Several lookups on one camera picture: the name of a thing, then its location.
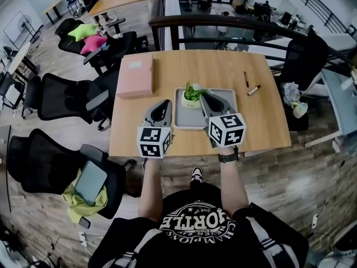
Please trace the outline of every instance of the black watch strap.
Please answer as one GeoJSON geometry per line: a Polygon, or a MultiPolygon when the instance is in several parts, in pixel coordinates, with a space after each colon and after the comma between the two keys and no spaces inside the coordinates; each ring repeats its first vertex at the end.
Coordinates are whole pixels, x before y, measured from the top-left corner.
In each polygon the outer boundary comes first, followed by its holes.
{"type": "Polygon", "coordinates": [[[227,163],[227,162],[232,162],[232,161],[238,161],[239,156],[238,156],[238,149],[237,147],[234,147],[234,153],[230,155],[219,155],[218,154],[218,160],[221,163],[227,163]]]}

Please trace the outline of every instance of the green pillow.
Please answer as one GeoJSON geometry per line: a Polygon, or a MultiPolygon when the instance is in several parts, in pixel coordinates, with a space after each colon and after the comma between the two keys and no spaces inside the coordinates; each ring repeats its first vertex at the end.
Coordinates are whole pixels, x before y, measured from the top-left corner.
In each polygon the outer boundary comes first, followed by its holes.
{"type": "Polygon", "coordinates": [[[97,34],[95,29],[98,28],[97,24],[81,24],[73,31],[69,32],[68,35],[76,38],[76,42],[87,38],[89,36],[94,36],[97,34]]]}

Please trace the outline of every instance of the white flowers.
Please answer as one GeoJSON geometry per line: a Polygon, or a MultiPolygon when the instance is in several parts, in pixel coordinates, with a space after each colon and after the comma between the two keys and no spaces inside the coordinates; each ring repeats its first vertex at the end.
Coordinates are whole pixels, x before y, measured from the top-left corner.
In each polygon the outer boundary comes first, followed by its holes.
{"type": "Polygon", "coordinates": [[[194,90],[201,90],[201,86],[199,84],[197,84],[197,83],[194,83],[192,85],[192,87],[193,87],[194,90]]]}

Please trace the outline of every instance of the pink pillow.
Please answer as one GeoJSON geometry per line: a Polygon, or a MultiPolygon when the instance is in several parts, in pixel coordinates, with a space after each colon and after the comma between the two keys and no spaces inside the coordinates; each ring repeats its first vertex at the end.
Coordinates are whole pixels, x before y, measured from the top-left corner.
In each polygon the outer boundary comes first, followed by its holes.
{"type": "Polygon", "coordinates": [[[80,54],[85,55],[89,52],[95,51],[97,48],[101,47],[107,41],[106,37],[101,36],[90,36],[84,39],[85,45],[81,50],[80,54]]]}

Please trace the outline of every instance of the pink box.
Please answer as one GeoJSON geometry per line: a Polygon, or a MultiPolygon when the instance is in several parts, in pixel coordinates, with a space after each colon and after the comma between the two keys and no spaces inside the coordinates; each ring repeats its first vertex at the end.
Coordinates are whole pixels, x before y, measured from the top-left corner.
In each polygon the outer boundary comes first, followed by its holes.
{"type": "Polygon", "coordinates": [[[152,95],[152,54],[127,55],[122,59],[117,96],[123,99],[152,95]]]}

